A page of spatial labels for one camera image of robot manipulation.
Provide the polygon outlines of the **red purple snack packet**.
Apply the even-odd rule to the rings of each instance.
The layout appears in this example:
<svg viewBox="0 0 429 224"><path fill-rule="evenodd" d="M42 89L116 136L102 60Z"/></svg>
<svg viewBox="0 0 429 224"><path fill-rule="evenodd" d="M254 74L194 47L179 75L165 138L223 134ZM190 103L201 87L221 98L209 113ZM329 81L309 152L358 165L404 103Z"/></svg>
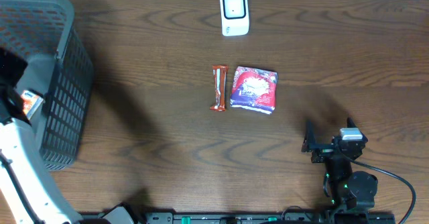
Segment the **red purple snack packet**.
<svg viewBox="0 0 429 224"><path fill-rule="evenodd" d="M276 72L238 66L233 79L230 106L271 115L275 110Z"/></svg>

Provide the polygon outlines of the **brown orange candy bar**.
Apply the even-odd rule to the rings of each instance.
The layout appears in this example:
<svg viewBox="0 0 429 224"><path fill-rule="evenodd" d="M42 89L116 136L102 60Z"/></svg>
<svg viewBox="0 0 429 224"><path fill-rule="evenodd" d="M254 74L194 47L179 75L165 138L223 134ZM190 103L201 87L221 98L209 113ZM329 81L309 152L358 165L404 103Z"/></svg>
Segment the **brown orange candy bar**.
<svg viewBox="0 0 429 224"><path fill-rule="evenodd" d="M227 65L213 65L212 73L214 76L214 91L215 103L210 107L213 111L225 111L225 85L227 72L229 67Z"/></svg>

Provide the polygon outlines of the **orange white small packet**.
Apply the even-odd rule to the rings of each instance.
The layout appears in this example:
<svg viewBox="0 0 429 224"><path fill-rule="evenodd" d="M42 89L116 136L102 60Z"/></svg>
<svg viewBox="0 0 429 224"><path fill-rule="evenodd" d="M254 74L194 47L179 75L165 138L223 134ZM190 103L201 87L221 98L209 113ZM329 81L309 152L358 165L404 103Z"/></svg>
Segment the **orange white small packet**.
<svg viewBox="0 0 429 224"><path fill-rule="evenodd" d="M42 106L44 99L38 94L24 90L21 94L23 99L23 112L28 119L31 119L34 113Z"/></svg>

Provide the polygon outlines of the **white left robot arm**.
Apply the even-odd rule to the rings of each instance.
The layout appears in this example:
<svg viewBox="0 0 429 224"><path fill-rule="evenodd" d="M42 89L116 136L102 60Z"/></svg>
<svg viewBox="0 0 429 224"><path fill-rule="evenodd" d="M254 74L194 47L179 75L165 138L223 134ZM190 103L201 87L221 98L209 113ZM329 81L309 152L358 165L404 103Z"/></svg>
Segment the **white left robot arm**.
<svg viewBox="0 0 429 224"><path fill-rule="evenodd" d="M27 62L1 49L1 192L17 223L78 223L46 170L15 86Z"/></svg>

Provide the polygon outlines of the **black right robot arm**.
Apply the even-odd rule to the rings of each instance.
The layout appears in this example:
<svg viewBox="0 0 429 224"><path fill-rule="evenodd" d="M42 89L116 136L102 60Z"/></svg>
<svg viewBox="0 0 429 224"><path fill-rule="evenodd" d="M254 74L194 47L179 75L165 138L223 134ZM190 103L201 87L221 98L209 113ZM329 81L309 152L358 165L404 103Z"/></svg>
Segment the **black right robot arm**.
<svg viewBox="0 0 429 224"><path fill-rule="evenodd" d="M323 190L332 207L320 216L325 223L368 223L369 209L375 206L378 179L364 171L352 170L351 163L363 153L368 139L351 118L329 144L316 140L314 128L306 122L303 152L310 152L313 164L326 168Z"/></svg>

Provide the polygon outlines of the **white barcode scanner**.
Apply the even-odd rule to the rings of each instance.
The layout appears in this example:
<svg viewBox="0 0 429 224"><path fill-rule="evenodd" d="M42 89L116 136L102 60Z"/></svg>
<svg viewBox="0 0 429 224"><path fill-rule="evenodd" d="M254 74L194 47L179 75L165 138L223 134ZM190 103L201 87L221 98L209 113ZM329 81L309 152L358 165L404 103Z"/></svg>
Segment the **white barcode scanner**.
<svg viewBox="0 0 429 224"><path fill-rule="evenodd" d="M248 0L219 0L222 35L243 36L249 32Z"/></svg>

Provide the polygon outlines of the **dark grey plastic basket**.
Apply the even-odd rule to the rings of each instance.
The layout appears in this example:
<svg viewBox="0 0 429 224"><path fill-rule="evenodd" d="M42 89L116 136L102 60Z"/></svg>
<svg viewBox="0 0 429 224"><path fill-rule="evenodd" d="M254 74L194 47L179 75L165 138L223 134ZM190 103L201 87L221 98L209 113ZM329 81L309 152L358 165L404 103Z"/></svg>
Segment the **dark grey plastic basket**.
<svg viewBox="0 0 429 224"><path fill-rule="evenodd" d="M36 145L48 170L76 159L94 68L74 28L69 0L1 0L1 47L27 62L17 92L44 102L31 116Z"/></svg>

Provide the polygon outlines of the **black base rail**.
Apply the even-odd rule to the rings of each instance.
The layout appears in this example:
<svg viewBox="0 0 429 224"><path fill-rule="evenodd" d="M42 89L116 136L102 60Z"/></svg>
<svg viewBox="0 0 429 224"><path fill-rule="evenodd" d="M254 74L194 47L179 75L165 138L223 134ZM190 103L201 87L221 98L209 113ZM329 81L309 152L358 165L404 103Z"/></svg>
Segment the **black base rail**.
<svg viewBox="0 0 429 224"><path fill-rule="evenodd" d="M110 224L261 224L261 223L297 223L311 224L324 223L320 218L313 219L311 214L291 212L284 215L197 215L173 213L145 213L141 217L122 219L118 214L83 215L81 223L110 223Z"/></svg>

